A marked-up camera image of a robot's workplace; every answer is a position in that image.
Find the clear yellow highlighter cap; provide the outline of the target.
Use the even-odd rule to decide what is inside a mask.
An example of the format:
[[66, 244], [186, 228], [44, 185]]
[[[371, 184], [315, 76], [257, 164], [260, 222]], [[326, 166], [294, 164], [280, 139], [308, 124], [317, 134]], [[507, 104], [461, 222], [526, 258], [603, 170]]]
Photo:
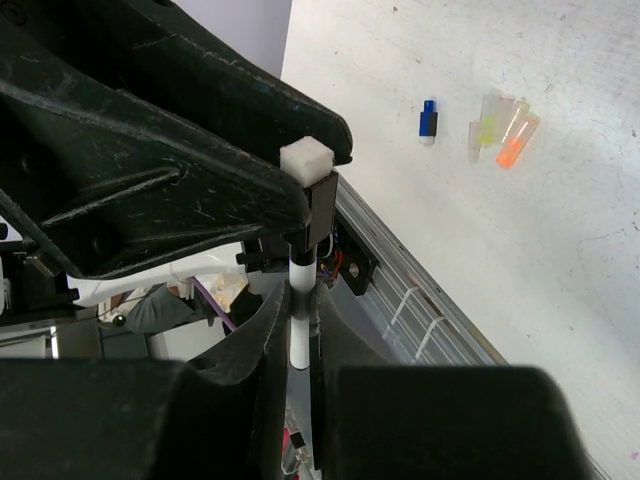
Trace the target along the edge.
[[508, 127], [515, 99], [501, 94], [483, 96], [478, 140], [481, 146], [500, 144]]

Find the blue pen cap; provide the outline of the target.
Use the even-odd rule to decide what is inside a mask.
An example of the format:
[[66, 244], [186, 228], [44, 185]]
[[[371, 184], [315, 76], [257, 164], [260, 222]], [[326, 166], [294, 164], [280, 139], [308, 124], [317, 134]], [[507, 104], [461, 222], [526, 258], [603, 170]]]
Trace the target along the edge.
[[438, 128], [438, 111], [432, 99], [423, 102], [419, 116], [418, 138], [421, 144], [431, 146], [435, 143]]

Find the black pen cap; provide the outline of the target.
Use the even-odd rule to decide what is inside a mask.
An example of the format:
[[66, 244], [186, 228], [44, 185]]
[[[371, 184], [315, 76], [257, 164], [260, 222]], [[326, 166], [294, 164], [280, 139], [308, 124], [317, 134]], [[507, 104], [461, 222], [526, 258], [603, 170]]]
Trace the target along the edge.
[[286, 236], [297, 250], [307, 252], [332, 231], [338, 184], [334, 152], [306, 136], [280, 149], [280, 168], [303, 188], [307, 198], [308, 225]]

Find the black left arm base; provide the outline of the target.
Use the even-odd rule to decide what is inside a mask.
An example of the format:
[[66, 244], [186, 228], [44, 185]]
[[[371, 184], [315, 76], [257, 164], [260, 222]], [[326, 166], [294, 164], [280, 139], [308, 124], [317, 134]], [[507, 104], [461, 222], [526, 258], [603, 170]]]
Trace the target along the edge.
[[364, 236], [336, 211], [331, 235], [318, 246], [318, 274], [333, 283], [342, 278], [355, 296], [363, 296], [378, 266]]

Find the black gel pen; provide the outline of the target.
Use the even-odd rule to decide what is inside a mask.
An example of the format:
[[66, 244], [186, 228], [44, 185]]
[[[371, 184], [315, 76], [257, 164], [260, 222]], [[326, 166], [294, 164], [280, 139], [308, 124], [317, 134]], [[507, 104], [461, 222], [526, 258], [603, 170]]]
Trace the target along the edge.
[[309, 354], [309, 308], [310, 296], [315, 287], [317, 274], [317, 248], [304, 251], [297, 245], [290, 246], [289, 283], [292, 292], [290, 321], [290, 364], [297, 370], [310, 365]]

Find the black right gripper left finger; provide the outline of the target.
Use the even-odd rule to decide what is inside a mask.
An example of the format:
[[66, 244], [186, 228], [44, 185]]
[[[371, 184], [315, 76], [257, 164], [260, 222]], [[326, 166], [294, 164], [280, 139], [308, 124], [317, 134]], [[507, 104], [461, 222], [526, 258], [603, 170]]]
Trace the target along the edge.
[[189, 362], [5, 359], [5, 479], [275, 479], [291, 288]]

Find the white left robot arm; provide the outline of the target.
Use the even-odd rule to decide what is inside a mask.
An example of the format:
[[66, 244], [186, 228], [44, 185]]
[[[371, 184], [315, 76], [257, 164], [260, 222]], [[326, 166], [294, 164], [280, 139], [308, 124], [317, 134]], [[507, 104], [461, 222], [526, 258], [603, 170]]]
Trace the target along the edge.
[[1, 249], [8, 324], [66, 320], [145, 284], [233, 271], [214, 249], [308, 230], [281, 166], [345, 120], [171, 1], [1, 5]]

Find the clear orange highlighter cap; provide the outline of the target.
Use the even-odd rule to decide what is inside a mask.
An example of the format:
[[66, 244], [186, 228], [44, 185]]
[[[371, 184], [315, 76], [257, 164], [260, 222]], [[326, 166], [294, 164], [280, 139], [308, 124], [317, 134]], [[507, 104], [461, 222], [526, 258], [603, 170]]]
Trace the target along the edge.
[[522, 120], [516, 122], [512, 132], [496, 156], [496, 163], [500, 167], [511, 168], [514, 166], [516, 160], [539, 126], [539, 123], [540, 119], [534, 113], [528, 113]]

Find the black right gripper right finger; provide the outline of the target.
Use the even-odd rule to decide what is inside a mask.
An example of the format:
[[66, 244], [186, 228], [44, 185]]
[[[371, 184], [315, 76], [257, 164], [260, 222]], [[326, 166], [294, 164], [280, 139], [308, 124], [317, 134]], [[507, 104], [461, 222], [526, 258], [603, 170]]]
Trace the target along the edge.
[[313, 462], [326, 479], [588, 479], [556, 383], [522, 366], [394, 364], [310, 297]]

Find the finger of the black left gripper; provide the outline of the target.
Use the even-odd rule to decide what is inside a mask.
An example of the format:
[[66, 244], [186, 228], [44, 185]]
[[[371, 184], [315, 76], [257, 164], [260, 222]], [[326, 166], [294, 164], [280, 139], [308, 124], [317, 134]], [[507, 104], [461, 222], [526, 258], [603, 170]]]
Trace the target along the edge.
[[1, 127], [1, 212], [76, 277], [310, 222], [284, 173], [34, 44], [1, 48]]
[[1, 27], [269, 163], [303, 137], [331, 149], [337, 165], [352, 160], [340, 115], [242, 57], [173, 1], [4, 1]]

